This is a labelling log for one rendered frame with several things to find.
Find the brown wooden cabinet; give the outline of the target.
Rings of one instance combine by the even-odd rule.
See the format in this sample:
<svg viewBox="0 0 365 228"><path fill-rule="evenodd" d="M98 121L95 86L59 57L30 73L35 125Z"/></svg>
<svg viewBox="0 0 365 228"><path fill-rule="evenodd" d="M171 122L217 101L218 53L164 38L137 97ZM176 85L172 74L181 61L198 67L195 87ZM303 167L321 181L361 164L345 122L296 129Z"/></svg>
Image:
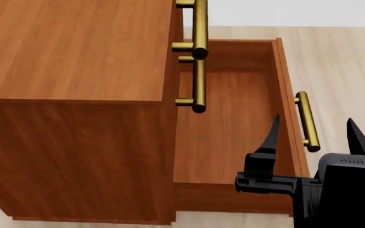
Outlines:
<svg viewBox="0 0 365 228"><path fill-rule="evenodd" d="M0 0L0 209L169 224L175 0Z"/></svg>

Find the open wooden drawer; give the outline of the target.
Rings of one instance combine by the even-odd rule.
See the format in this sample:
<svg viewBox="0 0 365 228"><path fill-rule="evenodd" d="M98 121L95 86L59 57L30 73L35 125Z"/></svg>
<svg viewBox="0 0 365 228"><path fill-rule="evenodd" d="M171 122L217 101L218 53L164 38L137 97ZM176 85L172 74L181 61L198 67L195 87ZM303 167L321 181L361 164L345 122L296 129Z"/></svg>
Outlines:
<svg viewBox="0 0 365 228"><path fill-rule="evenodd" d="M291 214L289 196L234 189L245 155L261 146L274 117L280 118L274 173L309 175L283 41L210 41L206 67L206 112L178 109L176 209Z"/></svg>

